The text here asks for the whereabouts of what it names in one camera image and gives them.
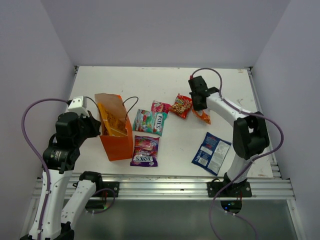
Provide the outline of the orange snack packet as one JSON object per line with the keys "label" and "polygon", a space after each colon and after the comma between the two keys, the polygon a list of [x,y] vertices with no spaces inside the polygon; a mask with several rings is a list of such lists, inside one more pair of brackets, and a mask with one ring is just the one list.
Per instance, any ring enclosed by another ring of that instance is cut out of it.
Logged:
{"label": "orange snack packet", "polygon": [[210,111],[208,109],[203,109],[203,110],[195,110],[194,108],[192,109],[192,113],[201,121],[205,122],[206,124],[210,125],[211,124],[211,116],[210,116]]}

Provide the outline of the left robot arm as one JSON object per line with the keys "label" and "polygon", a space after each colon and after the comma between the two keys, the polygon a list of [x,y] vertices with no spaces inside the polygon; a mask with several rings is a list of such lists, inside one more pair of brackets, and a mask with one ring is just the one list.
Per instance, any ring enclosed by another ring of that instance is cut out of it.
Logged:
{"label": "left robot arm", "polygon": [[46,164],[43,171],[42,190],[37,213],[31,230],[24,240],[72,240],[74,228],[91,196],[103,193],[102,175],[98,172],[83,172],[75,192],[65,201],[68,183],[75,163],[80,156],[80,147],[88,138],[100,135],[101,123],[92,114],[78,115],[66,112],[58,116],[56,133],[50,138],[42,154]]}

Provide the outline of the orange paper bag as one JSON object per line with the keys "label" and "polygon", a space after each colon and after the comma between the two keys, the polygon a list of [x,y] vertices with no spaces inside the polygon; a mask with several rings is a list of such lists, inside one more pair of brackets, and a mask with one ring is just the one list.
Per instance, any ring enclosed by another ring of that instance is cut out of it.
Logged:
{"label": "orange paper bag", "polygon": [[125,123],[127,134],[125,136],[106,136],[101,135],[100,140],[106,152],[109,161],[118,161],[132,158],[133,155],[133,129],[129,118],[130,109],[126,108],[126,101],[132,100],[129,97],[123,100],[120,95],[99,93],[94,95],[95,102],[103,104],[103,106],[112,113],[116,118]]}

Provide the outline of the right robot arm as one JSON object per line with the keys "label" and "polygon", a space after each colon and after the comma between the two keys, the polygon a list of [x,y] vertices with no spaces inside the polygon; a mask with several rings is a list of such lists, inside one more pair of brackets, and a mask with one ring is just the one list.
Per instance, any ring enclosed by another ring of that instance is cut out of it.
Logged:
{"label": "right robot arm", "polygon": [[223,192],[235,196],[247,181],[249,164],[270,145],[267,126],[262,113],[245,114],[235,103],[221,96],[216,87],[208,87],[202,76],[191,76],[188,84],[193,108],[217,113],[233,129],[232,147],[235,152],[231,167],[223,177]]}

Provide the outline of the yellow potato chips bag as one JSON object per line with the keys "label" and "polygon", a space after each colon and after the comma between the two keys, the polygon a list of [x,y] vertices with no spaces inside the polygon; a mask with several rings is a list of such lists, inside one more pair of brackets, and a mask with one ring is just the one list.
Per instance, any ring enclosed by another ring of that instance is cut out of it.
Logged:
{"label": "yellow potato chips bag", "polygon": [[103,136],[123,137],[127,135],[126,124],[98,103]]}

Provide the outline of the blue chips bag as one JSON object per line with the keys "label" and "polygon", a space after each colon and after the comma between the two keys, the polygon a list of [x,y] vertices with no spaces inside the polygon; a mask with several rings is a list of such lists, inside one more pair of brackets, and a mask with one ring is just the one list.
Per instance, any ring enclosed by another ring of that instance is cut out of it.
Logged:
{"label": "blue chips bag", "polygon": [[217,176],[231,145],[207,132],[191,163]]}

